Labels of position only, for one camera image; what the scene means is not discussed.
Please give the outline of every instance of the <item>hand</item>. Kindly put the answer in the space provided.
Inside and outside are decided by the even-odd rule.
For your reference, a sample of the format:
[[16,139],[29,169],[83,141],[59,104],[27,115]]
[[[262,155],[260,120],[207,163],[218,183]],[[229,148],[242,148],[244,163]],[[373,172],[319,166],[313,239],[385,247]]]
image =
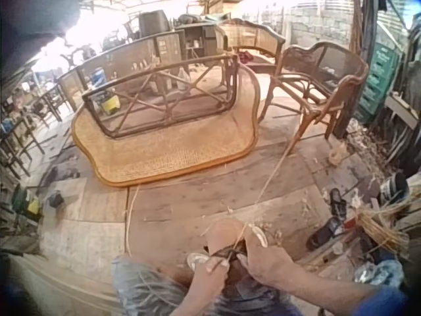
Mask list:
[[250,228],[245,233],[247,256],[237,255],[250,275],[262,284],[288,291],[297,270],[301,269],[283,248],[262,247]]
[[196,264],[193,281],[182,305],[188,306],[190,311],[203,310],[223,290],[229,269],[228,261],[219,257],[210,257],[205,263]]

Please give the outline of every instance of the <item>furniture frame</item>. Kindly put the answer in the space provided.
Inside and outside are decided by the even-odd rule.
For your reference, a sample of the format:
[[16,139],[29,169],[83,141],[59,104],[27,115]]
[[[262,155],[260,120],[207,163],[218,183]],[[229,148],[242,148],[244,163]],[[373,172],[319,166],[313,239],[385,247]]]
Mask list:
[[[29,135],[30,135],[30,137],[32,138],[32,141],[31,141],[31,142],[28,142],[26,145],[24,145],[24,144],[20,141],[19,137],[16,135],[16,132],[15,132],[15,130],[17,129],[17,127],[18,127],[20,124],[23,124],[23,125],[25,126],[26,132],[28,132],[28,133],[29,133]],[[10,143],[10,141],[9,141],[9,137],[11,137],[11,136],[14,136],[14,137],[16,138],[16,140],[17,140],[17,142],[18,142],[18,144],[19,144],[19,146],[20,146],[20,149],[19,149],[19,151],[17,151],[17,152],[14,150],[14,148],[13,148],[12,144],[11,144],[11,143]],[[32,161],[32,157],[31,157],[31,155],[28,153],[28,148],[29,148],[29,146],[30,146],[30,145],[32,145],[32,143],[35,143],[35,145],[38,147],[38,149],[41,151],[41,153],[42,153],[43,155],[45,154],[45,152],[44,152],[44,150],[42,149],[41,145],[40,145],[40,144],[39,144],[39,142],[36,140],[36,138],[35,138],[34,134],[32,133],[32,131],[31,131],[30,127],[28,126],[28,123],[26,122],[25,118],[23,118],[23,117],[19,118],[19,119],[18,119],[18,121],[14,124],[14,126],[13,126],[12,130],[11,130],[11,131],[9,131],[9,133],[7,133],[6,135],[4,135],[4,136],[2,137],[2,139],[0,140],[0,145],[1,145],[1,144],[5,144],[5,145],[6,145],[6,147],[7,147],[7,149],[8,149],[8,151],[11,153],[11,157],[9,157],[9,156],[5,153],[5,151],[3,150],[3,148],[0,148],[0,151],[1,151],[2,156],[6,159],[5,167],[9,168],[9,169],[11,170],[11,172],[14,174],[14,176],[15,176],[17,179],[20,179],[20,176],[19,176],[19,174],[15,171],[15,169],[14,169],[14,167],[13,167],[14,163],[17,163],[17,164],[19,165],[19,167],[20,167],[20,168],[21,168],[21,169],[25,172],[25,174],[26,174],[27,176],[30,176],[30,173],[29,173],[29,172],[28,172],[28,170],[26,170],[26,168],[24,167],[23,162],[22,162],[22,160],[20,159],[20,156],[24,153],[24,154],[25,154],[25,155],[29,158],[29,160],[31,160],[31,161]]]
[[[178,78],[177,76],[171,74],[169,71],[171,69],[186,67],[189,64],[194,64],[194,63],[209,65],[207,66],[207,69],[200,75],[200,77],[198,77],[198,79],[196,79],[196,81],[194,82],[188,82],[188,81],[185,81],[184,79]],[[198,84],[204,79],[206,74],[208,74],[209,71],[211,71],[215,66],[218,66],[218,65],[225,65],[226,67],[231,69],[230,73],[232,72],[237,73],[236,72],[237,71],[236,69],[238,67],[237,56],[236,55],[219,55],[219,56],[212,56],[212,57],[202,57],[202,58],[198,58],[194,60],[182,61],[182,62],[169,65],[169,66],[158,66],[156,68],[151,68],[143,72],[137,72],[135,74],[131,74],[123,78],[119,78],[117,80],[108,82],[107,84],[101,87],[98,87],[97,89],[93,91],[85,93],[82,98],[84,100],[85,107],[92,114],[95,121],[101,127],[101,130],[103,131],[105,135],[107,135],[110,138],[123,138],[126,136],[131,136],[134,134],[145,132],[147,130],[152,130],[155,128],[164,128],[176,123],[198,119],[198,118],[206,117],[209,115],[215,115],[215,114],[222,113],[224,111],[229,110],[233,106],[235,102],[235,98],[236,98],[237,76],[232,76],[232,81],[230,80],[230,83],[227,85],[226,90],[221,91],[221,92],[207,91],[198,86]],[[150,103],[148,101],[142,100],[141,93],[144,91],[144,89],[146,88],[147,84],[150,82],[153,76],[155,77],[155,80],[158,83],[159,82],[161,83],[159,85],[161,87],[159,90],[162,97],[162,101]],[[143,80],[142,85],[138,88],[138,90],[132,93],[134,95],[129,95],[116,88],[118,87],[118,85],[124,84],[131,80],[137,80],[138,78],[144,78],[144,80]],[[187,86],[187,89],[184,92],[178,95],[175,95],[175,97],[172,97],[172,95],[169,94],[169,91],[167,91],[167,89],[164,87],[164,84],[162,82],[165,78],[170,78],[177,82],[181,82]],[[195,95],[189,95],[189,93],[194,89],[199,90],[201,93],[195,94]],[[117,113],[110,117],[105,117],[103,120],[101,120],[101,118],[95,111],[95,107],[93,105],[93,100],[91,97],[104,91],[107,91],[113,95],[117,95],[118,97],[128,99],[130,101],[128,109],[125,112]],[[225,94],[225,93],[226,93],[226,98],[223,98],[220,96],[221,94]],[[176,107],[180,104],[180,102],[188,100],[188,99],[197,99],[204,96],[209,96],[218,102],[216,109],[208,111],[207,113],[201,113],[200,115],[192,114],[192,115],[186,115],[183,117],[174,117],[174,113],[176,112]],[[134,109],[135,105],[142,105],[142,107]],[[138,111],[144,111],[147,109],[148,110],[152,109],[154,111],[163,113],[164,119],[158,122],[154,122],[152,124],[139,124],[137,127],[131,128],[129,130],[122,130],[124,121],[128,118],[129,114],[132,114]],[[115,119],[117,117],[122,117],[122,119],[118,123],[118,126],[116,128],[110,130],[103,124],[104,120]]]

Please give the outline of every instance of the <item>person's left hand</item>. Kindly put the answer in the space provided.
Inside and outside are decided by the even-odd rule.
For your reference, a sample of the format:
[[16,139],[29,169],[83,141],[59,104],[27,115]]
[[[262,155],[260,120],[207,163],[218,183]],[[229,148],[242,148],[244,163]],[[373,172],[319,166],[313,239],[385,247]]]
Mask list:
[[195,275],[183,303],[202,310],[221,293],[228,276],[227,259],[210,257],[205,263],[196,264]]

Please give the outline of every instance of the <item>rattan chair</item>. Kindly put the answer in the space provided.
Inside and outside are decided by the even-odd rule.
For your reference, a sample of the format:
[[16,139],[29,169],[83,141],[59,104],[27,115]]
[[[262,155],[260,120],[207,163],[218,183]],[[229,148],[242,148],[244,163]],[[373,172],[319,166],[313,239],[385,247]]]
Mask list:
[[261,54],[252,54],[253,60],[246,65],[256,73],[274,73],[285,38],[269,26],[233,18],[222,21],[216,26],[215,31],[219,52],[235,51],[238,53],[240,49],[256,50]]
[[[292,45],[284,51],[276,65],[259,122],[269,105],[275,105],[301,115],[291,149],[313,121],[327,125],[324,137],[328,139],[338,114],[349,97],[357,93],[367,73],[365,61],[334,43],[320,42],[310,49]],[[298,102],[300,109],[273,103],[275,88],[283,89]],[[330,116],[328,122],[323,120],[326,115]]]

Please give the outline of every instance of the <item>cloth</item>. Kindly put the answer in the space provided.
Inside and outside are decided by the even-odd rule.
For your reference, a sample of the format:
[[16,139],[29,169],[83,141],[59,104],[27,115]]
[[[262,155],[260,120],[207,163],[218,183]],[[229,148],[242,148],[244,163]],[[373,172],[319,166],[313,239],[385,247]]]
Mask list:
[[[114,288],[129,316],[169,315],[187,294],[187,289],[181,284],[147,265],[134,263],[125,255],[112,262],[111,271]],[[290,303],[289,296],[261,285],[250,276],[243,278],[235,287],[238,292],[236,297],[219,296],[205,315],[301,316]]]
[[407,297],[399,290],[384,286],[371,298],[364,300],[354,311],[353,316],[400,316]]

